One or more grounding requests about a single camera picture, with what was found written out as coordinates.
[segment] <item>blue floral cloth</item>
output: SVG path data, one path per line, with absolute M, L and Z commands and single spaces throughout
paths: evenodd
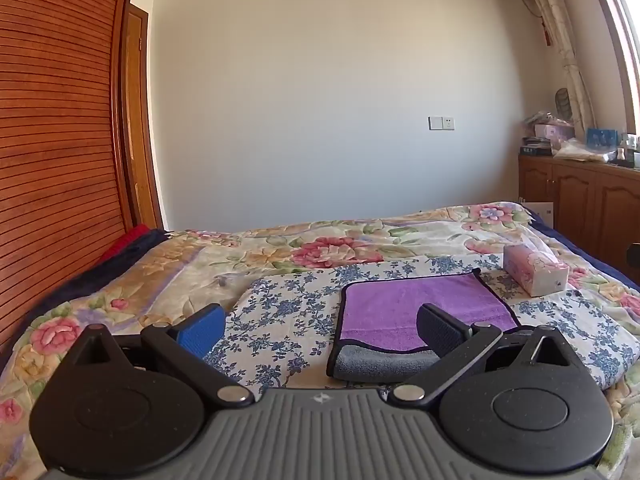
M 640 343 L 579 290 L 530 298 L 501 268 L 501 255 L 418 257 L 319 269 L 256 280 L 226 320 L 225 338 L 206 361 L 261 394 L 268 387 L 340 388 L 326 376 L 340 291 L 353 282 L 459 274 L 482 279 L 522 324 L 557 327 L 601 388 L 614 384 L 640 355 Z

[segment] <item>star logo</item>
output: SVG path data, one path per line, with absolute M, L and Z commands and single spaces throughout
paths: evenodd
M 326 393 L 318 394 L 316 396 L 311 397 L 315 402 L 319 402 L 320 404 L 324 404 L 325 402 L 329 402 L 333 397 L 328 396 Z

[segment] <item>cabinet door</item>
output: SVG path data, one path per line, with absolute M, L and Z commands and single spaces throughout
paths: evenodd
M 551 202 L 551 163 L 545 158 L 521 156 L 520 198 L 526 202 Z
M 626 264 L 626 250 L 640 242 L 640 182 L 610 174 L 596 180 L 595 256 L 635 282 L 640 271 Z
M 591 252 L 597 173 L 553 167 L 554 228 L 581 249 Z

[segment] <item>silver screw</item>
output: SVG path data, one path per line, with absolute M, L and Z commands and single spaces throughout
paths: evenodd
M 424 390 L 415 384 L 400 384 L 394 388 L 396 399 L 414 402 L 424 398 Z
M 244 386 L 223 386 L 218 390 L 218 397 L 225 402 L 243 402 L 251 392 Z

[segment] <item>wooden slat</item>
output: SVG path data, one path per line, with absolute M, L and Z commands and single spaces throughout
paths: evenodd
M 0 346 L 124 232 L 112 134 L 123 5 L 0 0 Z

